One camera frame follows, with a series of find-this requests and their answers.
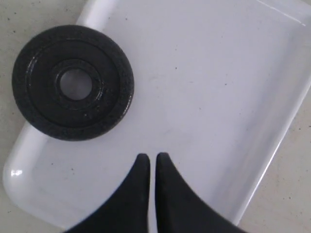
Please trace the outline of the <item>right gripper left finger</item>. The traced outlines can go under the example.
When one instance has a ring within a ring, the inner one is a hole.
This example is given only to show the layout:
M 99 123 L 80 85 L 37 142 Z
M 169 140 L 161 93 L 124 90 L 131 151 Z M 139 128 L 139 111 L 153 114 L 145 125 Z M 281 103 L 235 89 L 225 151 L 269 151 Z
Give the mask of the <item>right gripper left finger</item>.
M 94 213 L 68 233 L 147 233 L 150 159 L 139 154 L 129 173 Z

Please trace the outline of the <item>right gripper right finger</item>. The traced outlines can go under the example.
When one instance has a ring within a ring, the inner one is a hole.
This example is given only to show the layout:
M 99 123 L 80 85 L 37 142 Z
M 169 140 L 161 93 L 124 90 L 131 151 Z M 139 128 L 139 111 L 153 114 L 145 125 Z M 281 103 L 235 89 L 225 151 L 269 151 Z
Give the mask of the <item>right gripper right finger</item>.
M 189 187 L 168 153 L 156 158 L 155 209 L 159 233 L 242 233 Z

